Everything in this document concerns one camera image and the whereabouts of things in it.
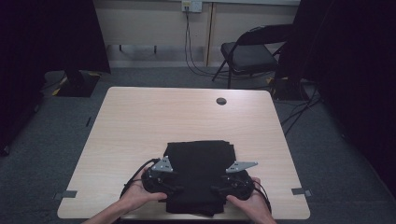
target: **black chair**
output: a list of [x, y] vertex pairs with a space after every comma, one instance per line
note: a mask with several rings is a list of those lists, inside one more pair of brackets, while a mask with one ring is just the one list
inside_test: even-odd
[[291, 31], [291, 24], [259, 26], [242, 34], [236, 42], [222, 44], [224, 62], [212, 81], [226, 63], [229, 66], [228, 89], [231, 88], [232, 74], [253, 75], [275, 71], [278, 66], [275, 56], [280, 53], [283, 45], [273, 54], [265, 45], [286, 42]]

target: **chair seat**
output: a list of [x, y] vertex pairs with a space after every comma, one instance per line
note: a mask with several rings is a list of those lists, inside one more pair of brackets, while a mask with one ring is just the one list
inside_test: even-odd
[[[221, 45], [221, 53], [227, 58], [235, 42]], [[273, 71], [277, 68], [277, 61], [264, 45], [238, 46], [233, 52], [233, 67], [236, 74], [251, 73], [251, 71]]]

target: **black cloth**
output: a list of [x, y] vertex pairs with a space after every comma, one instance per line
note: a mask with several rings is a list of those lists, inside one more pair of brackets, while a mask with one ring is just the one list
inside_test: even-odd
[[225, 141], [169, 143], [164, 152], [175, 172], [182, 193], [166, 200], [166, 211], [213, 217], [224, 212], [225, 200], [212, 186], [222, 185], [221, 176], [235, 161], [233, 145]]

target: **forearm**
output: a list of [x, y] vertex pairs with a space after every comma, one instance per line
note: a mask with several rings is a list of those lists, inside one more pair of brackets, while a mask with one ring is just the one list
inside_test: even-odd
[[98, 213], [94, 217], [90, 218], [89, 220], [83, 222], [84, 224], [109, 224], [113, 223], [117, 218], [125, 214], [127, 211], [125, 210], [124, 206], [117, 201], [111, 204], [108, 208], [103, 210], [102, 212]]

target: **human hand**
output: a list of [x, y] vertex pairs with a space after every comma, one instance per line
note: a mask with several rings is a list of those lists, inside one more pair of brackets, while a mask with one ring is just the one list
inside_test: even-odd
[[[251, 178], [256, 189], [260, 189], [260, 179], [257, 177]], [[228, 195], [227, 200], [244, 211], [244, 213], [257, 224], [276, 223], [270, 213], [270, 210], [268, 209], [267, 204], [265, 203], [264, 198], [256, 190], [253, 190], [250, 198], [248, 198], [246, 201], [241, 201], [233, 195]]]
[[140, 179], [142, 178], [142, 174], [146, 172], [147, 169], [148, 168], [146, 167], [139, 172], [139, 174], [134, 179], [137, 181], [132, 183], [131, 187], [129, 187], [121, 196], [119, 204], [124, 210], [124, 213], [133, 211], [149, 201], [159, 201], [166, 199], [167, 195], [165, 193], [149, 193], [143, 187], [143, 183], [140, 181]]

